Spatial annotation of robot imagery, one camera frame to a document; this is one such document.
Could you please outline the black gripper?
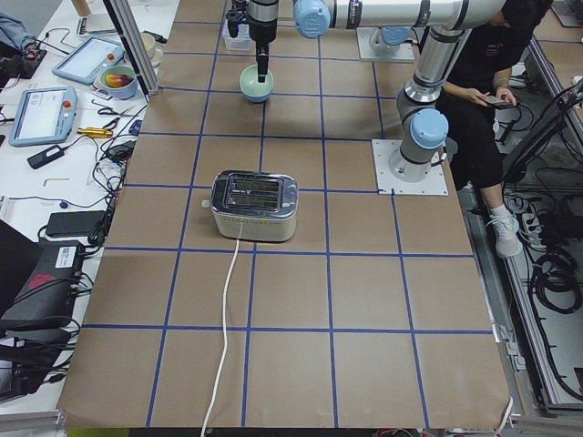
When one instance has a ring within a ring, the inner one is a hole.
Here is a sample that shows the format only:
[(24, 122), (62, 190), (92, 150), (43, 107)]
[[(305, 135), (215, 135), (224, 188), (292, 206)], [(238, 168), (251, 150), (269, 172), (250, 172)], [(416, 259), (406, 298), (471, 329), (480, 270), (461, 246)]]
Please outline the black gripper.
[(269, 45), (276, 39), (277, 21), (260, 22), (249, 20), (249, 33), (256, 46), (256, 62), (258, 66), (258, 82), (267, 81), (269, 69)]

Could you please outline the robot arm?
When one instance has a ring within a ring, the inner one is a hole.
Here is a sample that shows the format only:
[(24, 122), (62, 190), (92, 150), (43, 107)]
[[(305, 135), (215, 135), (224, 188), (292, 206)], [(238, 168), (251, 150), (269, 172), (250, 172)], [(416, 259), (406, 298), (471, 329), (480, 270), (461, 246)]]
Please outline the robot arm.
[(370, 48), (377, 56), (393, 56), (409, 38), (409, 26), (375, 27), (369, 36)]
[(396, 180), (419, 183), (428, 177), (448, 125), (435, 110), (470, 31), (494, 18), (500, 1), (295, 1), (292, 20), (298, 33), (314, 39), (330, 29), (354, 30), (361, 58), (408, 62), (406, 39), (414, 29), (429, 31), (415, 71), (400, 90), (396, 107), (404, 130), (387, 168)]

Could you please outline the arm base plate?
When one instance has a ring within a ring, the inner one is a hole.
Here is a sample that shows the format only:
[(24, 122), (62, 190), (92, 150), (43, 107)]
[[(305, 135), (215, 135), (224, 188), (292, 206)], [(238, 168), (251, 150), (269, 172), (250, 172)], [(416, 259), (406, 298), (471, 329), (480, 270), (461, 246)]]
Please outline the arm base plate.
[(377, 192), (396, 196), (447, 196), (445, 155), (436, 149), (430, 161), (414, 164), (402, 156), (401, 144), (401, 140), (372, 140)]
[(413, 63), (412, 33), (413, 29), (407, 26), (360, 27), (357, 29), (360, 59)]

